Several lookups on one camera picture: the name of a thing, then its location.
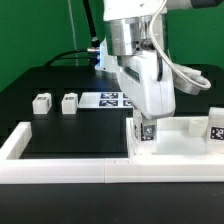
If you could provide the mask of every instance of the small white block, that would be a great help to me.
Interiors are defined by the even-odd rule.
[[[140,155],[153,155],[157,150],[156,138],[150,141],[141,141],[136,139],[136,131],[134,128],[133,119],[126,119],[126,134],[129,158]]]
[[[76,114],[78,107],[78,95],[75,93],[65,94],[61,101],[62,114]]]
[[[207,119],[191,119],[189,124],[189,134],[195,137],[203,137],[206,135],[207,127]]]
[[[206,150],[224,154],[224,108],[211,108],[209,112]]]
[[[38,94],[33,101],[34,114],[47,114],[52,106],[52,98],[50,93]]]

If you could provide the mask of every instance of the table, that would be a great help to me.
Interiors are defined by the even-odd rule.
[[[176,116],[207,115],[209,107],[223,106],[223,72],[202,69],[213,88],[197,97],[177,91]],[[1,144],[18,122],[31,121],[33,140],[21,159],[126,157],[125,118],[132,111],[79,109],[64,117],[60,102],[73,91],[80,99],[82,92],[120,89],[116,80],[96,77],[87,67],[31,68],[0,94]],[[34,116],[32,100],[44,92],[52,94],[53,107],[47,116]],[[73,137],[67,137],[72,131]],[[89,140],[77,144],[83,133]],[[40,143],[43,136],[47,144]],[[79,147],[69,147],[74,143]],[[223,183],[0,185],[1,223],[222,223],[223,208]]]

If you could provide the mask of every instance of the black sticker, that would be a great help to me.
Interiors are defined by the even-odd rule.
[[[123,93],[123,98],[124,98],[124,99],[127,99],[128,97]]]
[[[138,128],[136,125],[135,125],[135,138],[138,139]]]
[[[130,76],[132,79],[134,79],[135,81],[137,81],[137,82],[140,83],[140,75],[139,75],[136,71],[132,70],[132,69],[129,68],[129,67],[125,67],[125,68],[123,69],[123,71],[124,71],[128,76]]]
[[[146,137],[143,133],[143,127],[141,125],[141,141],[145,142],[145,141],[153,141],[154,137]]]
[[[224,128],[212,127],[210,139],[223,141],[224,140]]]
[[[66,97],[65,100],[74,100],[74,97]]]
[[[117,100],[100,100],[100,107],[117,107],[118,101]]]
[[[49,108],[50,107],[50,101],[49,101],[49,99],[47,100],[47,108]]]
[[[37,100],[46,100],[47,97],[38,97]]]
[[[133,106],[133,104],[130,100],[124,100],[123,101],[123,106],[124,107],[131,107],[131,106]]]
[[[118,93],[101,93],[101,99],[118,99]]]

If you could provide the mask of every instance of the green wall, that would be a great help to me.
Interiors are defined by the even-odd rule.
[[[72,0],[77,47],[90,46],[82,0]],[[91,0],[102,40],[103,1]],[[0,7],[0,91],[30,67],[74,49],[67,0],[2,0]]]
[[[30,67],[72,50],[67,0],[2,0],[0,7],[0,91]],[[82,0],[72,0],[78,48],[90,46]],[[103,0],[90,0],[100,40]],[[224,5],[171,12],[169,47],[175,62],[224,68]]]
[[[224,4],[168,14],[169,48],[180,64],[211,64],[224,69]]]

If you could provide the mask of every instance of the white robotic arm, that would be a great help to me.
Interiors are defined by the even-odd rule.
[[[173,115],[173,72],[179,77],[177,84],[183,80],[176,87],[185,92],[197,94],[211,86],[198,74],[185,74],[166,56],[161,14],[167,9],[215,6],[222,1],[104,0],[106,40],[102,49],[106,61],[113,62],[110,70],[117,74],[121,90],[142,113],[144,130],[151,123],[154,126],[156,119]]]

